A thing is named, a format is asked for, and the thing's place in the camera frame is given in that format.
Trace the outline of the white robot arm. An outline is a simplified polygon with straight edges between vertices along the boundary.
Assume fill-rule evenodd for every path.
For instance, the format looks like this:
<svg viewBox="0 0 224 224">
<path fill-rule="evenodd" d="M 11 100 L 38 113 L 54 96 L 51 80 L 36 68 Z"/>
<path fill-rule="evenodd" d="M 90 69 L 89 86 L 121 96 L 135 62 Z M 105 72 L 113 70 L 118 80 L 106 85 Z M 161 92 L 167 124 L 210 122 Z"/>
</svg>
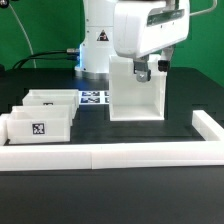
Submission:
<svg viewBox="0 0 224 224">
<path fill-rule="evenodd" d="M 118 55 L 144 65 L 162 52 L 169 61 L 173 46 L 189 33 L 189 0 L 83 0 L 85 36 L 79 46 L 76 75 L 109 76 L 109 57 Z"/>
</svg>

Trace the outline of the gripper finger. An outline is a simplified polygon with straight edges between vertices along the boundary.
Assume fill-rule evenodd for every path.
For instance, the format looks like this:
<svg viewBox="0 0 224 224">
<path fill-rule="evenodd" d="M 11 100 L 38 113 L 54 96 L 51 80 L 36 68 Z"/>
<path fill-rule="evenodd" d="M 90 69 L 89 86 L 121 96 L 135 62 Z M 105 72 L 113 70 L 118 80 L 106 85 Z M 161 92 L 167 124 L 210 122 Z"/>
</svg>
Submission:
<svg viewBox="0 0 224 224">
<path fill-rule="evenodd" d="M 134 70 L 138 82 L 148 82 L 151 79 L 151 70 L 148 67 L 148 57 L 134 60 Z"/>
<path fill-rule="evenodd" d="M 162 50 L 161 58 L 158 60 L 158 70 L 160 72 L 167 72 L 169 70 L 173 52 L 173 46 L 166 47 Z"/>
</svg>

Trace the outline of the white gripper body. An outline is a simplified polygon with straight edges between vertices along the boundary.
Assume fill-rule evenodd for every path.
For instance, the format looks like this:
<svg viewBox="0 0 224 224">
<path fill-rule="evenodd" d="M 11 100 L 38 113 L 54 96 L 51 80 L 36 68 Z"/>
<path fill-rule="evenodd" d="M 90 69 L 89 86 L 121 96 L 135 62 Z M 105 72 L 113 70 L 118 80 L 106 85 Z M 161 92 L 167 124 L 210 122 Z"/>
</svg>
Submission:
<svg viewBox="0 0 224 224">
<path fill-rule="evenodd" d="M 136 59 L 184 41 L 189 14 L 189 0 L 119 1 L 113 28 L 117 55 Z"/>
</svg>

